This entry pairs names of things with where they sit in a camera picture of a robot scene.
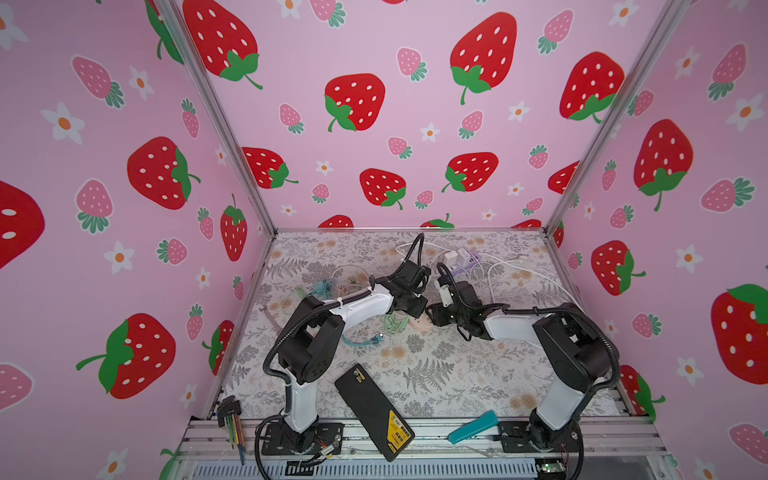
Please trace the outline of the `round pink power socket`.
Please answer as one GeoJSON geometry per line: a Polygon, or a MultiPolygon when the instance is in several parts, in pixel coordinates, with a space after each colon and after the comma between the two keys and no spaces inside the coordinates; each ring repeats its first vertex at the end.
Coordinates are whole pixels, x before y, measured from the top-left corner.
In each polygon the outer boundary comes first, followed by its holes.
{"type": "Polygon", "coordinates": [[[409,321],[410,326],[420,333],[428,333],[434,329],[434,325],[428,317],[419,317],[409,321]]]}

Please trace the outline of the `white charger plug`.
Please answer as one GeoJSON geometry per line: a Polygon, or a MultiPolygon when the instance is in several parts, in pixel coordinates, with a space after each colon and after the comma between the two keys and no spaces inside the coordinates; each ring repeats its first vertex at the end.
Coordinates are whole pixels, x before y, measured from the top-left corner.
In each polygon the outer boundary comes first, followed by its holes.
{"type": "Polygon", "coordinates": [[[473,255],[466,249],[449,250],[444,254],[443,263],[449,268],[465,268],[473,261],[473,255]]]}

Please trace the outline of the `purple power strip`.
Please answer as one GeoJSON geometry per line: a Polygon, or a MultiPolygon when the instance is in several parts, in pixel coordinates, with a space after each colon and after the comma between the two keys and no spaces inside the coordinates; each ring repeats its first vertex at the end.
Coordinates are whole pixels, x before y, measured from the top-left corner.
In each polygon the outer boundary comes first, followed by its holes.
{"type": "Polygon", "coordinates": [[[459,248],[447,251],[443,256],[443,263],[452,275],[457,276],[471,272],[479,265],[480,259],[475,252],[459,248]]]}

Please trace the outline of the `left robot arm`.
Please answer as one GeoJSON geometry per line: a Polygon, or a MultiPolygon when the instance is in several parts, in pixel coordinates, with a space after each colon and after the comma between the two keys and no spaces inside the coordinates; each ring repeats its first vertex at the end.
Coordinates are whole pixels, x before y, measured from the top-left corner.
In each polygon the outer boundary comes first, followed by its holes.
{"type": "Polygon", "coordinates": [[[424,313],[424,296],[431,269],[406,260],[388,276],[372,277],[364,288],[345,297],[304,298],[278,334],[262,364],[286,389],[279,416],[295,434],[310,431],[318,420],[316,382],[330,367],[344,332],[371,318],[424,313]]]}

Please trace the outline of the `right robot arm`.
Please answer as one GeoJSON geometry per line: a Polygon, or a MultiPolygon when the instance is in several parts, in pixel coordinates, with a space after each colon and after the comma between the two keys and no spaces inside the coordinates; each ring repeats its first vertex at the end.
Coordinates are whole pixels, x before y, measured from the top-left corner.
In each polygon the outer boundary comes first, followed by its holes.
{"type": "Polygon", "coordinates": [[[576,430],[595,394],[619,382],[616,346],[576,304],[512,309],[482,303],[466,281],[440,278],[436,284],[440,300],[426,309],[433,325],[454,325],[466,341],[519,340],[543,350],[554,379],[523,434],[535,449],[554,449],[576,430]]]}

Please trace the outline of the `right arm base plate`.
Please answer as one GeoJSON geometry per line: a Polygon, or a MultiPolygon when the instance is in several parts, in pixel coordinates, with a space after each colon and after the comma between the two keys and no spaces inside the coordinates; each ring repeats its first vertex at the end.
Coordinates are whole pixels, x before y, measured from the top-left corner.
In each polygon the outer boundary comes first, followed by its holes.
{"type": "Polygon", "coordinates": [[[583,439],[576,427],[577,424],[571,423],[555,431],[543,423],[501,421],[494,440],[501,443],[505,453],[578,453],[583,439]]]}

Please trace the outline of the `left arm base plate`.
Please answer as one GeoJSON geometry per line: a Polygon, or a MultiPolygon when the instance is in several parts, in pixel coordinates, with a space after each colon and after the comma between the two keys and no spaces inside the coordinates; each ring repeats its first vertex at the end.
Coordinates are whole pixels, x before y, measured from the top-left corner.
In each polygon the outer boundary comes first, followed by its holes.
{"type": "Polygon", "coordinates": [[[266,456],[337,455],[341,452],[344,424],[315,422],[297,433],[286,422],[272,422],[259,435],[259,452],[266,456]]]}

